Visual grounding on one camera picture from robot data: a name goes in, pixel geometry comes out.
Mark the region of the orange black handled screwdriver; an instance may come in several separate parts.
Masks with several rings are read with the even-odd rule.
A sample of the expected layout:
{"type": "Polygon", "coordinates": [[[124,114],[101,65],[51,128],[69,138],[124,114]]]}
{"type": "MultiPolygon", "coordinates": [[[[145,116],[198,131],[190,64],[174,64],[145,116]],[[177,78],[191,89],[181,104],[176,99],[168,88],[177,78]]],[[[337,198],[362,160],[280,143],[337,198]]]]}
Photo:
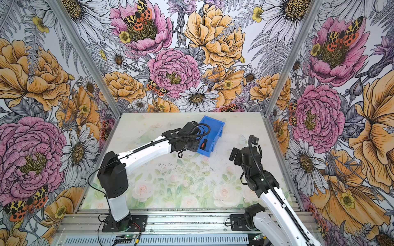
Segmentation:
{"type": "Polygon", "coordinates": [[[203,142],[202,142],[202,144],[201,144],[201,146],[200,146],[200,148],[201,148],[202,150],[204,150],[204,149],[206,148],[206,145],[207,145],[207,139],[204,139],[203,142]]]}

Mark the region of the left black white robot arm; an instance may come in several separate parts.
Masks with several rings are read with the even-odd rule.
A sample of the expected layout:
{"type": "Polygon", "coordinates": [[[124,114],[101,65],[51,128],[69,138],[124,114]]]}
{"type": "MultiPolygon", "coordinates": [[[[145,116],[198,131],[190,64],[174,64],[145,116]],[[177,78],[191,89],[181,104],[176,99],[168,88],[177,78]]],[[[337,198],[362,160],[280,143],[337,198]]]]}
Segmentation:
{"type": "Polygon", "coordinates": [[[186,150],[196,152],[200,141],[210,131],[208,125],[190,121],[183,128],[168,130],[141,147],[119,154],[113,151],[106,153],[97,178],[109,205],[109,216],[106,219],[109,229],[126,232],[132,228],[132,216],[125,193],[129,188],[128,177],[135,169],[172,152],[176,152],[179,158],[186,150]]]}

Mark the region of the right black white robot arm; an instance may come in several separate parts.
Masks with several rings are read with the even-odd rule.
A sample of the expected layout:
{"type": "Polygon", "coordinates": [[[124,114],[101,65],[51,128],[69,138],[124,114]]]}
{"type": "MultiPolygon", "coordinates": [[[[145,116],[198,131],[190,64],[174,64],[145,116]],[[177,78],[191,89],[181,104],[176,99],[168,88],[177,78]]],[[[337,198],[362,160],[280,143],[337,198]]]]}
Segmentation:
{"type": "Polygon", "coordinates": [[[246,226],[260,231],[273,246],[320,246],[287,201],[275,177],[261,165],[261,148],[233,148],[229,160],[243,170],[241,180],[263,204],[244,210],[246,226]]]}

